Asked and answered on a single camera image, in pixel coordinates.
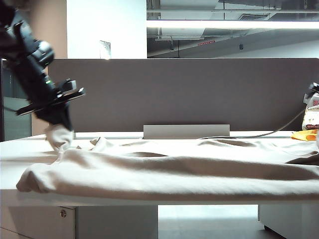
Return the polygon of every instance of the lock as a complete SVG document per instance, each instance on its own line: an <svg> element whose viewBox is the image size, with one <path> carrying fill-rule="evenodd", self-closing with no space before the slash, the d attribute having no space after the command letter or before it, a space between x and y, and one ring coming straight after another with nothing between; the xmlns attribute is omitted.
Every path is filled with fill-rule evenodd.
<svg viewBox="0 0 319 239"><path fill-rule="evenodd" d="M61 216L62 218L66 217L66 211L65 211L65 210L61 210L61 211L60 211L60 216Z"/></svg>

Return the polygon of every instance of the floor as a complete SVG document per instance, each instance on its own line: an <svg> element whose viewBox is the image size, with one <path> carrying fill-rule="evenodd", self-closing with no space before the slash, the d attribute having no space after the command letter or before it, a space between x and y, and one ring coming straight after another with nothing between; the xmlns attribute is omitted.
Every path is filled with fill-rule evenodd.
<svg viewBox="0 0 319 239"><path fill-rule="evenodd" d="M159 206L159 239L284 239L257 216L257 205Z"/></svg>

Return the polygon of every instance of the white drawer cabinet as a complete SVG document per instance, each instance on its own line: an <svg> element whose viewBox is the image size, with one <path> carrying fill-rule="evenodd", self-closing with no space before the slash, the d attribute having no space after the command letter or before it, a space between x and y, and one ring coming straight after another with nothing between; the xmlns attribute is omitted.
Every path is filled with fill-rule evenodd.
<svg viewBox="0 0 319 239"><path fill-rule="evenodd" d="M74 209L1 207L1 228L32 239L75 239Z"/></svg>
<svg viewBox="0 0 319 239"><path fill-rule="evenodd" d="M11 232L9 230L0 228L0 238L2 239L30 239L18 233Z"/></svg>
<svg viewBox="0 0 319 239"><path fill-rule="evenodd" d="M259 205L259 219L287 239L319 238L319 204Z"/></svg>
<svg viewBox="0 0 319 239"><path fill-rule="evenodd" d="M157 239L158 207L3 207L1 227L31 239Z"/></svg>

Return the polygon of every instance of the black cable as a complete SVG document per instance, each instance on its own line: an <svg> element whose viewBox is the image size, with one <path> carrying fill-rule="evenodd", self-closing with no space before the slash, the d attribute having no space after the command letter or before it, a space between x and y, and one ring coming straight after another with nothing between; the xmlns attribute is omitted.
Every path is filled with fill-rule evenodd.
<svg viewBox="0 0 319 239"><path fill-rule="evenodd" d="M212 136L212 137L204 137L204 138L199 138L199 139L209 139L209 138L230 138L230 139L237 139L237 138L258 138L258 137L262 137L262 136L266 136L266 135L270 135L272 133L276 133L284 128L286 128L288 125L290 125L292 122L294 122L302 113L304 113L306 111L306 109L303 109L300 113L298 113L291 121L289 121L287 124L285 124L284 126L280 127L279 129L272 131L270 133L264 133L264 134L260 134L260 135L254 135L254 136Z"/></svg>
<svg viewBox="0 0 319 239"><path fill-rule="evenodd" d="M223 1L223 8L225 10L225 1ZM225 12L224 12L224 20L225 20Z"/></svg>

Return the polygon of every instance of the glass door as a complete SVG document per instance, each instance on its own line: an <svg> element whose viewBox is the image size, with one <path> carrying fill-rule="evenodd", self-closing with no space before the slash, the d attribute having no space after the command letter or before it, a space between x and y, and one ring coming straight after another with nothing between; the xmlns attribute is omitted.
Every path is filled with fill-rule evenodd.
<svg viewBox="0 0 319 239"><path fill-rule="evenodd" d="M0 58L0 142L4 141L3 96L2 96L2 59Z"/></svg>
<svg viewBox="0 0 319 239"><path fill-rule="evenodd" d="M1 60L1 91L3 140L31 136L31 114L17 116L14 112L27 106L29 102L6 60Z"/></svg>

